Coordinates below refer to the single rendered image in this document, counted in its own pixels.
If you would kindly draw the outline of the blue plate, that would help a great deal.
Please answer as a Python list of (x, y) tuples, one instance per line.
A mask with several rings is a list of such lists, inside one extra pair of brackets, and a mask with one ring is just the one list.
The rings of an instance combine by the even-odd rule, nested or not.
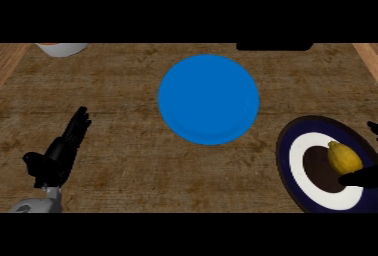
[(189, 56), (166, 72), (157, 105), (179, 137), (206, 146), (226, 144), (254, 125), (260, 110), (254, 78), (231, 58), (214, 54)]

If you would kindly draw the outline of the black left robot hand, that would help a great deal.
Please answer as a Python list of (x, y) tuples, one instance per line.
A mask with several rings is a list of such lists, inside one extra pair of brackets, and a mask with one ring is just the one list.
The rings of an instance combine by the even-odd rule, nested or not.
[(46, 153), (28, 152), (24, 155), (28, 175), (36, 178), (36, 188), (61, 187), (67, 182), (90, 124), (87, 108), (81, 106)]

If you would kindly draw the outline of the black appliance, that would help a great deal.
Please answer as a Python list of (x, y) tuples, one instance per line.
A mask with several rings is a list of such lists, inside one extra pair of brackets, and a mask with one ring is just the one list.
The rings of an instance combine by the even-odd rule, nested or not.
[(307, 51), (312, 43), (268, 44), (268, 43), (238, 43), (239, 51)]

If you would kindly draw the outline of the white bowl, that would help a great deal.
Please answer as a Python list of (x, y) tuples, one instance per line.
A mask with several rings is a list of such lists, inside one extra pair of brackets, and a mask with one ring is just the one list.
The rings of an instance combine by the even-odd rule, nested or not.
[(68, 57), (86, 49), (87, 43), (39, 43), (37, 46), (50, 57)]

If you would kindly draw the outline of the yellow lemon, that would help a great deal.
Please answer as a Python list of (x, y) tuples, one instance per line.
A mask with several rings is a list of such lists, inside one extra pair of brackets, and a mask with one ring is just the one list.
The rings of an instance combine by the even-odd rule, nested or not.
[(328, 143), (328, 160), (331, 167), (340, 175), (346, 175), (364, 168), (358, 153), (347, 145), (337, 141)]

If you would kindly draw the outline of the navy white brown plate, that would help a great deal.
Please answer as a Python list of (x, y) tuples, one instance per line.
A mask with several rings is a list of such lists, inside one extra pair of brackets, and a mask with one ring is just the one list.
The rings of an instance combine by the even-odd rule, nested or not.
[(378, 164), (378, 153), (358, 132), (324, 116), (303, 116), (282, 129), (276, 164), (287, 191), (307, 213), (378, 213), (378, 188), (344, 187), (328, 164), (328, 143), (346, 144), (365, 167)]

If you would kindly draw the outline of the brown woven placemat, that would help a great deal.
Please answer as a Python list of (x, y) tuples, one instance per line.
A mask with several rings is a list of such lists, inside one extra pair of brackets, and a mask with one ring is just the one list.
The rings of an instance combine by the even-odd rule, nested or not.
[[(226, 145), (185, 141), (157, 108), (169, 68), (219, 54), (250, 71), (260, 113)], [(294, 212), (276, 168), (287, 123), (324, 115), (365, 138), (378, 121), (378, 82), (355, 47), (318, 44), (306, 52), (242, 52), (231, 44), (92, 44), (52, 58), (31, 44), (0, 46), (0, 211), (42, 196), (22, 156), (42, 152), (77, 109), (92, 126), (64, 185), (68, 212)]]

